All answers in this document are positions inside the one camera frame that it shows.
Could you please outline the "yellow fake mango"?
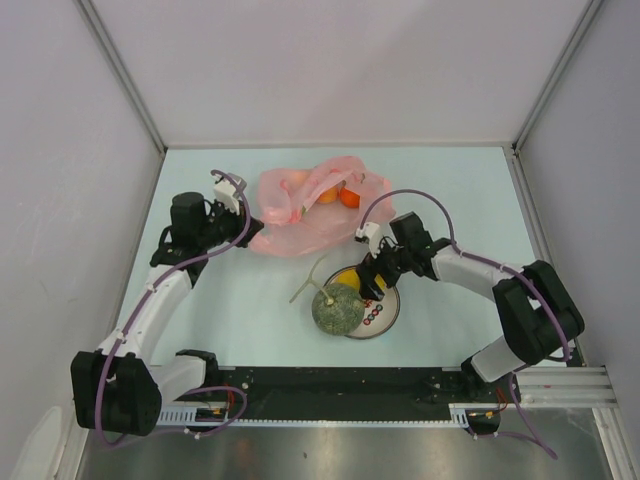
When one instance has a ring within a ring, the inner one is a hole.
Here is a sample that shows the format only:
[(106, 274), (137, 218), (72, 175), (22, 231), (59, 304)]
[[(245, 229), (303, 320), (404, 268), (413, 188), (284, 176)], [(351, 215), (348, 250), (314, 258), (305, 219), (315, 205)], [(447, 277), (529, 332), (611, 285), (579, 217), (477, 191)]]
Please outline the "yellow fake mango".
[[(348, 285), (356, 290), (359, 290), (361, 286), (360, 277), (354, 268), (348, 268), (338, 272), (332, 282)], [(380, 275), (375, 277), (375, 282), (380, 289), (385, 290), (387, 288), (385, 281)]]

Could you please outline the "green netted fake melon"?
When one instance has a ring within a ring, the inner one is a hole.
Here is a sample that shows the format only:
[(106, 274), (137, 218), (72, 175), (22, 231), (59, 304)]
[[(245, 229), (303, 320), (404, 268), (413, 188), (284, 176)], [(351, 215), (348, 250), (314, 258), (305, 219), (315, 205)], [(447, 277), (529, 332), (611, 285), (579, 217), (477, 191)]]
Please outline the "green netted fake melon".
[(361, 324), (365, 313), (365, 301), (354, 287), (344, 283), (321, 284), (314, 273), (326, 255), (319, 257), (309, 270), (307, 278), (290, 298), (289, 303), (308, 287), (315, 289), (311, 301), (311, 316), (315, 325), (332, 336), (351, 335)]

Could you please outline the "pink plastic bag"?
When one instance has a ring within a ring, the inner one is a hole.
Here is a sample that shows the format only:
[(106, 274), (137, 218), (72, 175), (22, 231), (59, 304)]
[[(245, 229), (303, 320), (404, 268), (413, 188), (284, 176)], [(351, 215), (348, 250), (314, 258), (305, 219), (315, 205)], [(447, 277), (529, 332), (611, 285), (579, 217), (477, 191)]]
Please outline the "pink plastic bag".
[[(318, 204), (317, 198), (333, 186), (357, 193), (360, 207), (347, 208), (340, 199)], [(390, 191), (390, 180), (355, 156), (333, 157), (312, 168), (264, 171), (253, 209), (264, 228), (249, 248), (258, 254), (291, 258), (334, 247), (352, 239), (371, 203)]]

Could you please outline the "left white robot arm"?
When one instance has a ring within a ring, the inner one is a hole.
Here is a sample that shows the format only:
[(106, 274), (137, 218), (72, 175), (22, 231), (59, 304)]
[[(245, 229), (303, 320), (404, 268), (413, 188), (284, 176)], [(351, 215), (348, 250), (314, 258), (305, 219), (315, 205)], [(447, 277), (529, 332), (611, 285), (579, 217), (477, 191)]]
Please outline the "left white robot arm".
[(233, 247), (247, 247), (263, 225), (251, 216), (243, 193), (224, 187), (217, 189), (214, 201), (197, 192), (174, 196), (170, 220), (128, 319), (95, 350), (80, 351), (71, 362), (77, 424), (99, 435), (147, 436), (162, 409), (176, 400), (220, 397), (231, 403), (241, 393), (223, 384), (213, 353), (183, 349), (160, 367), (150, 360), (209, 260)]

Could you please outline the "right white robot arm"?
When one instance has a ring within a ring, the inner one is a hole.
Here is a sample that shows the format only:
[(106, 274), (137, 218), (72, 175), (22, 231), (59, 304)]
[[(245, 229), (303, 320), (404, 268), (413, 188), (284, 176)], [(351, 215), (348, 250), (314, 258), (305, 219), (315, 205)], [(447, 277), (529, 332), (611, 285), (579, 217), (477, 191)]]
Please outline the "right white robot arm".
[(393, 240), (374, 222), (356, 230), (355, 240), (369, 247), (356, 266), (363, 298), (383, 299), (380, 280), (393, 287), (411, 272), (460, 286), (496, 306), (502, 336), (462, 364), (468, 371), (461, 376), (461, 388), (469, 399), (484, 401), (506, 374), (536, 365), (558, 350), (568, 354), (569, 342), (584, 332), (584, 319), (551, 264), (537, 260), (510, 267), (466, 252), (451, 239), (434, 240), (413, 212), (393, 219), (390, 227)]

